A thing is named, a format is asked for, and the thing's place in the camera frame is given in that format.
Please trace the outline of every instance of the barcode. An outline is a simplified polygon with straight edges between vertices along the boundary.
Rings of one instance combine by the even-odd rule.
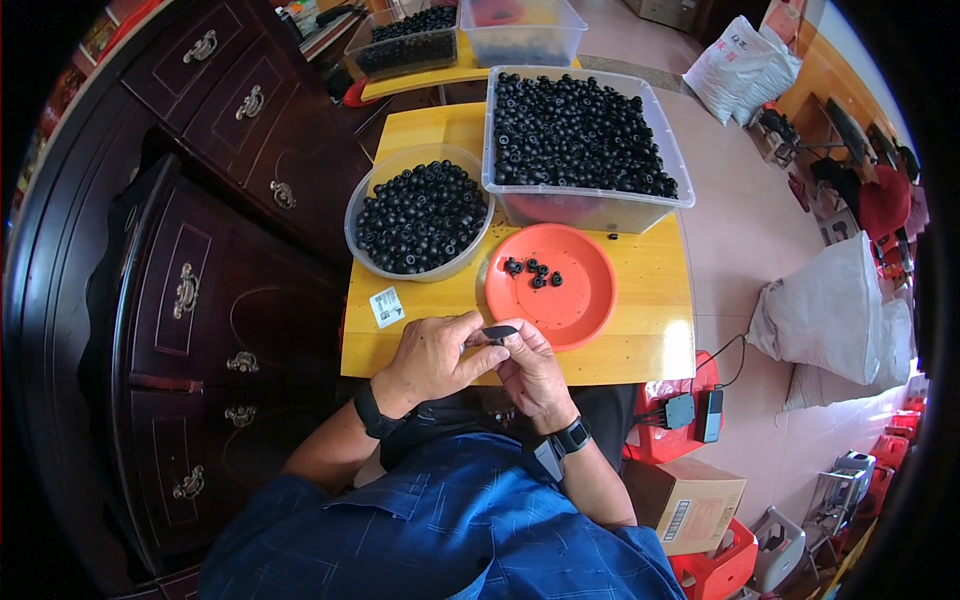
[[[667,525],[666,531],[663,533],[663,541],[673,541],[673,539],[677,537],[680,526],[684,524],[686,509],[688,508],[690,508],[689,500],[677,502],[677,508],[673,511],[673,518],[670,519],[670,524]]]

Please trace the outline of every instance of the white bag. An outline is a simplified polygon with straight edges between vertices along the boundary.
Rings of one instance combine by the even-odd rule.
[[[824,248],[760,290],[747,341],[776,360],[821,367],[860,385],[879,370],[880,287],[867,233]]]
[[[797,81],[803,61],[790,52],[780,37],[766,25],[760,26],[760,35],[770,42],[772,52],[767,56],[767,66],[754,83],[740,96],[733,108],[733,119],[745,127],[763,103],[776,100]]]
[[[684,81],[724,125],[779,51],[742,14],[684,73]]]
[[[797,365],[790,381],[783,410],[808,406],[830,406],[855,398],[874,397],[905,385],[910,379],[910,340],[913,324],[903,300],[883,305],[880,367],[873,383],[858,385],[849,379],[812,365]]]

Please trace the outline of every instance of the round plastic container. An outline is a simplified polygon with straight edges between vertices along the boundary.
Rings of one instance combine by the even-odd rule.
[[[469,177],[477,182],[477,191],[481,192],[484,201],[487,203],[487,218],[484,219],[483,226],[480,228],[480,231],[477,232],[476,238],[467,246],[467,249],[450,262],[432,271],[417,273],[415,275],[387,273],[373,264],[373,261],[370,260],[370,257],[367,256],[365,251],[357,248],[353,240],[356,230],[356,226],[354,225],[356,216],[363,210],[364,198],[373,196],[373,187],[375,185],[393,179],[402,173],[404,169],[413,169],[419,164],[430,164],[434,160],[449,160],[453,164],[460,165],[464,171],[467,171]],[[462,148],[448,144],[424,144],[422,146],[414,146],[392,154],[375,164],[367,176],[357,184],[356,189],[353,190],[353,196],[350,197],[350,202],[347,204],[347,215],[344,218],[344,235],[347,237],[347,245],[350,248],[350,252],[352,252],[360,264],[368,270],[388,279],[432,283],[434,281],[443,281],[444,279],[449,279],[457,275],[463,271],[480,252],[480,242],[483,240],[483,236],[487,234],[487,230],[490,229],[490,223],[493,220],[493,199],[480,185],[481,171],[482,166],[476,156]]]

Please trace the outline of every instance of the man's right hand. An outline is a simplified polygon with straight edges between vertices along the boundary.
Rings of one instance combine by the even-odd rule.
[[[493,367],[503,389],[520,412],[530,418],[537,433],[566,429],[580,416],[570,398],[560,363],[543,334],[528,321],[507,319],[517,333],[503,339],[510,358]]]

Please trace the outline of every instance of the black wristband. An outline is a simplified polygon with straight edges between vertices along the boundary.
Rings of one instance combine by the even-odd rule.
[[[587,445],[590,441],[590,432],[587,424],[577,417],[566,429],[552,433],[548,437],[557,460],[561,460],[567,454],[572,454]]]
[[[407,422],[406,417],[391,419],[380,413],[380,407],[376,405],[376,399],[373,398],[370,381],[365,382],[357,390],[353,397],[353,407],[356,408],[357,415],[367,429],[367,435],[375,440],[383,440]]]

